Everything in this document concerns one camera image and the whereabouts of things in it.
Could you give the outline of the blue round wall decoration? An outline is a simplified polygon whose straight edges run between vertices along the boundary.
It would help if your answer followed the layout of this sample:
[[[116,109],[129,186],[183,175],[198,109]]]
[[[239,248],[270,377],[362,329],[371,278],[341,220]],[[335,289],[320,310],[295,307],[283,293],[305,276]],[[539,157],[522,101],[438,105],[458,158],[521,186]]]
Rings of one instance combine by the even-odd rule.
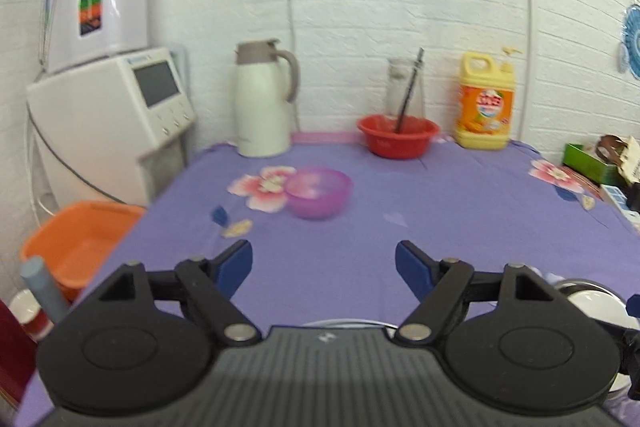
[[[631,5],[625,14],[617,53],[619,72],[630,72],[640,79],[640,5]]]

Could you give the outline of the cream thermos jug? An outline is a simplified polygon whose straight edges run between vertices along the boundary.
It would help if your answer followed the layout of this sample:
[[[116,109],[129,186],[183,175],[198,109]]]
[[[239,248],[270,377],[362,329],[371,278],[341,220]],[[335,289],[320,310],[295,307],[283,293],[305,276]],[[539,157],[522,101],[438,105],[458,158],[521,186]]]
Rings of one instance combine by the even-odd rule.
[[[277,39],[236,47],[232,102],[236,148],[248,158],[279,156],[291,148],[291,105],[300,81],[296,56]]]

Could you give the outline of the red plastic basket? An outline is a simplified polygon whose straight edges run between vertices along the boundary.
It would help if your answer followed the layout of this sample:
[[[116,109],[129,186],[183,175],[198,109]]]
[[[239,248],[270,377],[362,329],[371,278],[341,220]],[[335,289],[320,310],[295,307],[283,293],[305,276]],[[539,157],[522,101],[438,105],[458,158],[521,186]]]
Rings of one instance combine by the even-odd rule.
[[[376,156],[406,160],[421,157],[439,135],[438,124],[426,118],[406,116],[399,131],[395,118],[369,115],[357,121],[364,144]]]

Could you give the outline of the white red-patterned ceramic bowl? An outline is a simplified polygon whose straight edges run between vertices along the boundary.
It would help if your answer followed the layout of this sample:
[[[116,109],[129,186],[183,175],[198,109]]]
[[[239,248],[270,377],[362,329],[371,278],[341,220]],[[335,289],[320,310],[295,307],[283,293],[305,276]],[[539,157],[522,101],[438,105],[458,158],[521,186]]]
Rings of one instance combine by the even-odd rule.
[[[627,313],[622,300],[605,291],[585,289],[576,291],[567,299],[592,319],[623,326],[625,329],[639,329],[639,321]]]

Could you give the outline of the purple plastic bowl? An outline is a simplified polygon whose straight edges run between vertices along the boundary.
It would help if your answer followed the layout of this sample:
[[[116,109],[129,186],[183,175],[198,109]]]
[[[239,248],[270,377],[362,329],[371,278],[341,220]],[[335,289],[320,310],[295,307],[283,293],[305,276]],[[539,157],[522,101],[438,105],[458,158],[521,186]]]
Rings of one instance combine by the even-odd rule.
[[[346,207],[352,195],[352,179],[335,169],[300,169],[285,182],[284,193],[295,217],[329,219]]]

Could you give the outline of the orange plastic basin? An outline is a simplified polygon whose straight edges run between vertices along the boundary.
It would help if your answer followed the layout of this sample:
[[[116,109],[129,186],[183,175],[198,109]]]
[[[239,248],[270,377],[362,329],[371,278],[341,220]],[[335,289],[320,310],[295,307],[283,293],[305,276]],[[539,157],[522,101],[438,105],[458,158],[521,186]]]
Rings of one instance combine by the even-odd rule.
[[[118,202],[75,202],[27,239],[20,260],[41,257],[72,303],[144,214],[143,207]]]

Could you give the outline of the white red cup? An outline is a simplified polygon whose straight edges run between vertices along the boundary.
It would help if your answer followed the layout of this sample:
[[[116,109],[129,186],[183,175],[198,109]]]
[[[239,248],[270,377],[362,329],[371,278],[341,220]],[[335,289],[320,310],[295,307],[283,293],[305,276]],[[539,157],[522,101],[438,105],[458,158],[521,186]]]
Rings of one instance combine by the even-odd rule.
[[[53,327],[53,323],[28,289],[19,291],[12,298],[9,309],[27,335],[36,343],[43,340]]]

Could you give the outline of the white water purifier unit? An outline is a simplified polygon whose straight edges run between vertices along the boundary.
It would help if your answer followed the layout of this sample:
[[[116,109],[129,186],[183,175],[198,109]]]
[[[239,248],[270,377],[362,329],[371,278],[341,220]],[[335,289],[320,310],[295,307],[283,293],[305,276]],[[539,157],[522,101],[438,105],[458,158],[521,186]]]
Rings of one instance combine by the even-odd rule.
[[[149,45],[148,0],[52,0],[46,72]]]

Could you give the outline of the green box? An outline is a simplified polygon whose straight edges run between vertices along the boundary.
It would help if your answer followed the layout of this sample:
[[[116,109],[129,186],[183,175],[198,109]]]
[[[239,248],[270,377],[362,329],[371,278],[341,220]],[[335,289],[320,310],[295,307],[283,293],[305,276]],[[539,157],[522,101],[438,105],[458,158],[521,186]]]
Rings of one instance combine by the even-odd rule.
[[[615,165],[585,152],[580,144],[567,143],[564,146],[562,164],[597,185],[618,185],[622,179]]]

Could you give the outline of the grey cylinder tube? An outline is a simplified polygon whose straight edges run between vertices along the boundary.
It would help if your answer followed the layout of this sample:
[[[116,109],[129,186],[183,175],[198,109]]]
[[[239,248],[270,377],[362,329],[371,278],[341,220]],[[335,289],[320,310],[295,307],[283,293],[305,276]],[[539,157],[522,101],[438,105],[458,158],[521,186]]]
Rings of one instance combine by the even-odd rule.
[[[21,264],[20,275],[49,320],[53,324],[63,321],[70,304],[55,283],[46,262],[40,256],[30,257]]]

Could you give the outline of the white floral plate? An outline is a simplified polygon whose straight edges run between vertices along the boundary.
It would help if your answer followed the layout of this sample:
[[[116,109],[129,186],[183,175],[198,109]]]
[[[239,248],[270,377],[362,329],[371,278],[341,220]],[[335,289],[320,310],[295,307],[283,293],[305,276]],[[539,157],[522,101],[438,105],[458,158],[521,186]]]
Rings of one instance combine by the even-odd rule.
[[[326,319],[313,321],[304,324],[304,327],[312,327],[313,329],[385,329],[386,332],[393,334],[397,326],[382,321],[368,319]]]

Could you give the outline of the yellow detergent bottle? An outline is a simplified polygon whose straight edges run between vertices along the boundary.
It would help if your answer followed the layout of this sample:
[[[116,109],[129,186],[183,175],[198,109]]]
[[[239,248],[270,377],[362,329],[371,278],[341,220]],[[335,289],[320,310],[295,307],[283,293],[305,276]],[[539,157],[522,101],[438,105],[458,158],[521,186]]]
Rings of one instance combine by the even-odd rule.
[[[472,150],[502,150],[509,141],[515,100],[513,54],[504,46],[506,59],[495,61],[491,55],[465,52],[460,61],[459,113],[454,139]]]

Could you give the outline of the clear glass jar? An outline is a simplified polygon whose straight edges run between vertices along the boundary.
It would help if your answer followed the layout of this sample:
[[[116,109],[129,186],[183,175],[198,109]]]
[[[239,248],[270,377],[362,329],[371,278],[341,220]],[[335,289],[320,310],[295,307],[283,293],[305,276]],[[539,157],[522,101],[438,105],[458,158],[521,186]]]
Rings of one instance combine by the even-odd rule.
[[[405,102],[413,75],[414,60],[413,58],[389,58],[387,64],[384,114],[388,117],[397,117]],[[418,68],[416,73],[416,81],[407,104],[406,115],[424,118],[423,72],[421,67]]]

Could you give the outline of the purple floral tablecloth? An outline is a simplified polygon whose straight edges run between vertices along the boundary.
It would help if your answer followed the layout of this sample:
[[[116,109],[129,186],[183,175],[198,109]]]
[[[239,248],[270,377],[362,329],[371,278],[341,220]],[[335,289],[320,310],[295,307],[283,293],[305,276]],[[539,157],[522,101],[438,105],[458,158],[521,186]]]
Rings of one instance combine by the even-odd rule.
[[[43,341],[20,426],[620,426],[604,397],[622,334],[586,317],[547,274],[639,290],[639,236],[611,206],[534,176],[513,144],[471,152],[442,140],[408,161],[360,145],[297,145],[246,159],[202,154],[116,248]],[[297,218],[284,184],[300,169],[352,179],[336,216]],[[231,301],[262,332],[216,347],[183,315],[175,267],[236,241],[253,268]],[[385,329],[419,304],[398,243],[474,268],[465,318],[434,345]]]

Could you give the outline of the white water dispenser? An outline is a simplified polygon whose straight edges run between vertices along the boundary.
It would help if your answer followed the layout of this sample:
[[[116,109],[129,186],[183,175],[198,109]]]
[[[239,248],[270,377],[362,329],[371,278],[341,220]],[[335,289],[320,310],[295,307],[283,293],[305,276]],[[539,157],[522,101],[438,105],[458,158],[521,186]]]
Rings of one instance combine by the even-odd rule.
[[[27,107],[58,207],[146,207],[186,167],[182,137],[196,114],[166,48],[50,75],[28,87]]]

